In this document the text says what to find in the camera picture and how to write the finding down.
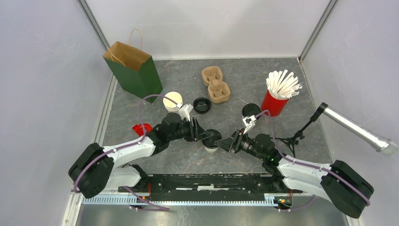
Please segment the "stack of black lids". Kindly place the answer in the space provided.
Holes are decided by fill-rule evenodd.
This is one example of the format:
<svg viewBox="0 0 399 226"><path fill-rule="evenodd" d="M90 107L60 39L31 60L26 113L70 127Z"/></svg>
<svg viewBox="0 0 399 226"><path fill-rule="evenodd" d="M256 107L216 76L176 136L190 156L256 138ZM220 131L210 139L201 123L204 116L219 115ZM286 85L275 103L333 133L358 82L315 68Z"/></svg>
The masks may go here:
<svg viewBox="0 0 399 226"><path fill-rule="evenodd" d="M199 114L205 114L211 109L212 102L205 98L199 97L193 101L193 108Z"/></svg>

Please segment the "stack of white paper cups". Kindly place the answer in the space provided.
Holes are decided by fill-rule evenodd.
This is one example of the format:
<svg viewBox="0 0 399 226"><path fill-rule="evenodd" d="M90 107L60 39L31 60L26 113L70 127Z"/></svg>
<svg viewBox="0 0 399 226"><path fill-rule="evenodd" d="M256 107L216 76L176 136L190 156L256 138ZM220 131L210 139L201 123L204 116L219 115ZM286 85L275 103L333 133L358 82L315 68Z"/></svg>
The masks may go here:
<svg viewBox="0 0 399 226"><path fill-rule="evenodd" d="M183 106L183 98L178 92L168 92L163 98L163 104L169 113L176 113Z"/></svg>

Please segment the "single black lid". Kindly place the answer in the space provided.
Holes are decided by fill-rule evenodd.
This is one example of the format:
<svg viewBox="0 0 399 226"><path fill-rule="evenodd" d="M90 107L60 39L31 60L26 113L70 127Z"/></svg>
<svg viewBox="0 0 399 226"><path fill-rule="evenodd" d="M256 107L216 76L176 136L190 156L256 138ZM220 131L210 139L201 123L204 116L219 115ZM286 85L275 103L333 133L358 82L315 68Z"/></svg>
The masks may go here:
<svg viewBox="0 0 399 226"><path fill-rule="evenodd" d="M262 112L261 108L254 103L246 104L241 110L241 114L243 117L247 117L247 116L249 117L249 116L255 115L257 120L261 117L261 116L257 116L261 112Z"/></svg>

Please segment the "green paper bag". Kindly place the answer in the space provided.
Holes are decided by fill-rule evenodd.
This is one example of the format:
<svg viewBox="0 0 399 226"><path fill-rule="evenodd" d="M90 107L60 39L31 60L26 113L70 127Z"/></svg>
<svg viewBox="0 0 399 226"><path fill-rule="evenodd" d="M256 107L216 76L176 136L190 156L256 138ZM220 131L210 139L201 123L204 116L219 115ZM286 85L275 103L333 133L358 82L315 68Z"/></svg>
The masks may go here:
<svg viewBox="0 0 399 226"><path fill-rule="evenodd" d="M118 83L126 92L139 98L160 94L163 90L152 56L141 48L116 41L103 54Z"/></svg>

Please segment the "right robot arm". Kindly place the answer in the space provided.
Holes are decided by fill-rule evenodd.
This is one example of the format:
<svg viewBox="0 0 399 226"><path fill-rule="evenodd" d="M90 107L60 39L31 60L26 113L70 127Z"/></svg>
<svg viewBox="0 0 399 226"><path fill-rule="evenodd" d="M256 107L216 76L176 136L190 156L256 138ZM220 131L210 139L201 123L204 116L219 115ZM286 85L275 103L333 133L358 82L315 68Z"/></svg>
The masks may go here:
<svg viewBox="0 0 399 226"><path fill-rule="evenodd" d="M215 145L230 153L243 151L262 160L262 167L275 176L271 184L277 192L291 189L321 197L351 218L359 218L370 205L374 188L343 161L321 164L299 160L280 153L270 135L249 138L242 130L215 141Z"/></svg>

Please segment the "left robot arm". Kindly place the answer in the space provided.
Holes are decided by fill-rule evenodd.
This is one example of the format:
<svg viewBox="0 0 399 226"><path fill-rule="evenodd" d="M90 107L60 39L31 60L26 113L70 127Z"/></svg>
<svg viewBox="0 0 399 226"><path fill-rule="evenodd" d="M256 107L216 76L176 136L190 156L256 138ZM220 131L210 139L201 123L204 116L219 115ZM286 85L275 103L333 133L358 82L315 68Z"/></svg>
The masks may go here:
<svg viewBox="0 0 399 226"><path fill-rule="evenodd" d="M182 119L176 113L168 113L160 124L133 141L112 146L89 144L70 167L68 175L73 180L74 192L85 198L122 186L142 192L148 186L148 179L137 167L127 163L159 154L171 141L198 142L209 137L196 118Z"/></svg>

